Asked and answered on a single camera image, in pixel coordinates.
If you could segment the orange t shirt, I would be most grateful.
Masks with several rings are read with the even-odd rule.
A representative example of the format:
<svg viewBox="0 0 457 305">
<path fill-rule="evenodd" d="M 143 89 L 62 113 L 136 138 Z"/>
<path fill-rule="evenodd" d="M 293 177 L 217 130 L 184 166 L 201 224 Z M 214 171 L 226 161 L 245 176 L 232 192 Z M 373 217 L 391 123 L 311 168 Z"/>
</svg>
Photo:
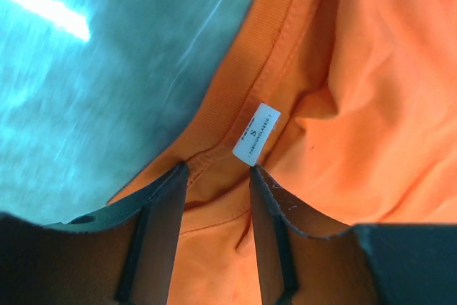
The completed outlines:
<svg viewBox="0 0 457 305">
<path fill-rule="evenodd" d="M 196 116 L 120 197 L 185 161 L 170 304 L 259 304 L 248 167 L 344 224 L 456 220 L 456 0 L 254 0 Z"/>
</svg>

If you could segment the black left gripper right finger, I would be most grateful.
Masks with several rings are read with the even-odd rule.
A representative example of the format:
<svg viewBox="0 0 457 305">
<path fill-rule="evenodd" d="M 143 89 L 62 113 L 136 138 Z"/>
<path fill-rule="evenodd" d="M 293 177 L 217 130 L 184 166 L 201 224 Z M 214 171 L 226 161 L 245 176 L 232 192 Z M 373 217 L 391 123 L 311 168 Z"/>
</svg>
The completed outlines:
<svg viewBox="0 0 457 305">
<path fill-rule="evenodd" d="M 347 226 L 251 168 L 264 304 L 454 304 L 453 224 Z"/>
</svg>

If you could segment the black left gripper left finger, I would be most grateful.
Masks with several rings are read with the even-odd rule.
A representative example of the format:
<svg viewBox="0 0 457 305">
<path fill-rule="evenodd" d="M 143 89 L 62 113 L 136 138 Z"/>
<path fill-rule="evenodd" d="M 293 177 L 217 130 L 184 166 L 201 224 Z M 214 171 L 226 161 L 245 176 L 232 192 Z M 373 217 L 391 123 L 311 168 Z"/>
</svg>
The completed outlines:
<svg viewBox="0 0 457 305">
<path fill-rule="evenodd" d="M 187 165 L 114 204 L 62 224 L 1 214 L 3 304 L 165 304 Z"/>
</svg>

